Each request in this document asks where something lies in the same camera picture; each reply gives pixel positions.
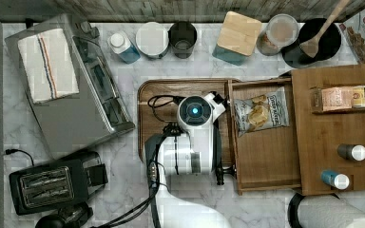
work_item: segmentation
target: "striped towel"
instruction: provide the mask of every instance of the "striped towel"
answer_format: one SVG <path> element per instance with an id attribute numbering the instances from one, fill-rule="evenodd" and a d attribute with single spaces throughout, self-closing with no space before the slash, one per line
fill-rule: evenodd
<path id="1" fill-rule="evenodd" d="M 67 39 L 61 28 L 19 40 L 18 47 L 35 104 L 79 93 Z"/>

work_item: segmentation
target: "wooden lid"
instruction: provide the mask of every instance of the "wooden lid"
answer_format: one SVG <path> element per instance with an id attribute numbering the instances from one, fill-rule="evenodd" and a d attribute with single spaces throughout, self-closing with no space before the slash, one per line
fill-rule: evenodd
<path id="1" fill-rule="evenodd" d="M 250 56 L 259 36 L 262 23 L 256 19 L 229 11 L 224 18 L 218 46 Z"/>

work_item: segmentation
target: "white marble surface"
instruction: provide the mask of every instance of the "white marble surface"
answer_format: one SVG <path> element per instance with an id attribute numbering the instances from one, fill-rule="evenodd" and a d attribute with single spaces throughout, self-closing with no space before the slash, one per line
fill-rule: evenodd
<path id="1" fill-rule="evenodd" d="M 221 24 L 196 24 L 198 41 L 193 55 L 188 59 L 177 58 L 170 49 L 161 60 L 141 59 L 126 65 L 111 53 L 106 39 L 115 31 L 123 30 L 133 37 L 141 24 L 95 24 L 101 33 L 103 53 L 110 65 L 114 80 L 125 100 L 134 123 L 137 122 L 137 91 L 147 81 L 162 78 L 232 77 L 243 81 L 278 77 L 290 70 L 280 55 L 265 57 L 256 50 L 242 66 L 234 66 L 214 58 L 211 53 L 216 44 Z M 24 24 L 4 24 L 4 38 L 25 29 Z M 35 161 L 50 159 L 44 146 L 42 133 L 33 118 L 21 85 L 16 66 L 4 48 L 4 144 L 5 148 L 21 148 L 28 151 Z M 315 66 L 355 64 L 355 58 L 343 43 L 339 53 L 329 61 Z M 93 198 L 89 205 L 94 216 L 85 227 L 100 225 L 115 219 L 148 196 L 144 166 L 138 156 L 138 129 L 96 147 L 106 164 L 109 184 Z M 22 154 L 5 157 L 5 227 L 34 227 L 43 214 L 19 217 L 14 211 L 10 196 L 8 174 L 30 165 Z M 294 192 L 288 190 L 258 191 L 238 196 L 235 181 L 226 177 L 224 186 L 217 186 L 211 177 L 176 177 L 172 179 L 172 194 L 185 200 L 195 201 L 222 212 L 232 227 L 289 227 L 286 207 Z M 351 204 L 365 211 L 365 191 L 341 194 Z M 124 227 L 153 227 L 150 210 Z"/>

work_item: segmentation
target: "wooden spatula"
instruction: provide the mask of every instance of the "wooden spatula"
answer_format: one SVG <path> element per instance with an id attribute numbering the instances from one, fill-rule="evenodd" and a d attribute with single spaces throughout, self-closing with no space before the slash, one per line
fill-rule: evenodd
<path id="1" fill-rule="evenodd" d="M 329 26 L 336 20 L 342 10 L 348 5 L 351 0 L 339 0 L 339 3 L 334 8 L 331 15 L 328 17 L 327 21 L 324 23 L 322 28 L 319 30 L 317 35 L 310 40 L 300 44 L 301 49 L 311 58 L 316 57 L 318 53 L 318 43 L 321 36 L 325 33 Z"/>

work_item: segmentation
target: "bag of chips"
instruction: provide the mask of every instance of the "bag of chips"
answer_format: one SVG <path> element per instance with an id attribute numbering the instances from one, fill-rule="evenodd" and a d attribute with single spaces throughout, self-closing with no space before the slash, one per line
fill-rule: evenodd
<path id="1" fill-rule="evenodd" d="M 244 133 L 289 126 L 284 87 L 249 100 L 234 100 L 239 137 Z"/>

